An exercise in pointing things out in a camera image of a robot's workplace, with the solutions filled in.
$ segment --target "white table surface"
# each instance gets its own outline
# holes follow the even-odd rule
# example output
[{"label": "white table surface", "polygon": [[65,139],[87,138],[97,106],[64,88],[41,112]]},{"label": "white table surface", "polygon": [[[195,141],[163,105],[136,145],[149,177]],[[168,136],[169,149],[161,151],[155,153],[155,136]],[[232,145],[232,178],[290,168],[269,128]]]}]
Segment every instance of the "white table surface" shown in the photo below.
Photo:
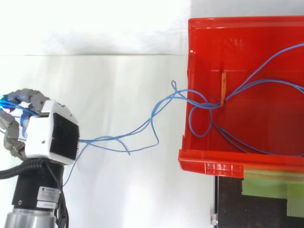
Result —
[{"label": "white table surface", "polygon": [[[40,90],[66,104],[81,138],[128,133],[172,93],[187,87],[187,56],[0,57],[0,89]],[[64,187],[71,228],[210,228],[214,178],[182,171],[177,161],[185,128],[184,101],[154,119],[160,144],[131,156],[88,147]],[[128,148],[154,144],[151,128],[123,139]],[[103,146],[123,149],[116,142]],[[20,161],[0,146],[1,169]],[[66,167],[66,180],[71,166]],[[11,211],[16,178],[0,181],[0,227]]]}]

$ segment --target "green tape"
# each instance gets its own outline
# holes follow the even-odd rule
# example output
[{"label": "green tape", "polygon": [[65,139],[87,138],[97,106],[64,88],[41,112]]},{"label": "green tape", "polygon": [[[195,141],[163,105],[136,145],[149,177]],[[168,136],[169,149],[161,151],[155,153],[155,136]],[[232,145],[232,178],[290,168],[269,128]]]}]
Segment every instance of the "green tape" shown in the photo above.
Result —
[{"label": "green tape", "polygon": [[287,198],[287,184],[281,180],[244,179],[242,194],[269,198]]},{"label": "green tape", "polygon": [[287,186],[287,216],[304,218],[304,184]]},{"label": "green tape", "polygon": [[287,216],[304,218],[304,174],[245,170],[242,195],[287,199]]}]

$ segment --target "white wall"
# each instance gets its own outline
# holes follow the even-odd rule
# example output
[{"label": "white wall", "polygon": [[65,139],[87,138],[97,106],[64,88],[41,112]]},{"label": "white wall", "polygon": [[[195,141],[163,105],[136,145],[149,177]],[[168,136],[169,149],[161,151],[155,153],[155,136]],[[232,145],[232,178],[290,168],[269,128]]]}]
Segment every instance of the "white wall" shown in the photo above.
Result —
[{"label": "white wall", "polygon": [[187,54],[189,18],[301,14],[302,0],[0,0],[0,55]]}]

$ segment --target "label sticker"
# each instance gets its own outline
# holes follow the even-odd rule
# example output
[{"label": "label sticker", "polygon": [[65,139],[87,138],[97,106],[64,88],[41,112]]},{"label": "label sticker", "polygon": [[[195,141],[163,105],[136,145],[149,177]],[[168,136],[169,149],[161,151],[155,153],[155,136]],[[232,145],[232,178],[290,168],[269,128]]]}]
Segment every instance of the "label sticker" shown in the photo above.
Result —
[{"label": "label sticker", "polygon": [[58,203],[59,199],[59,189],[40,187],[38,192],[38,200],[51,201]]},{"label": "label sticker", "polygon": [[37,201],[38,208],[48,208],[48,209],[55,209],[56,203],[53,202],[45,202],[45,201]]}]

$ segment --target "screw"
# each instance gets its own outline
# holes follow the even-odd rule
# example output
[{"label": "screw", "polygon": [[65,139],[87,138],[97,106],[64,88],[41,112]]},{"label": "screw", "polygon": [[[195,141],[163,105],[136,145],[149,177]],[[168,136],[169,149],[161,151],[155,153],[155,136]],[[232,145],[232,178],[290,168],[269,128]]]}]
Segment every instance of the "screw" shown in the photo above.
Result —
[{"label": "screw", "polygon": [[218,215],[213,214],[211,217],[211,225],[217,226],[218,225]]}]

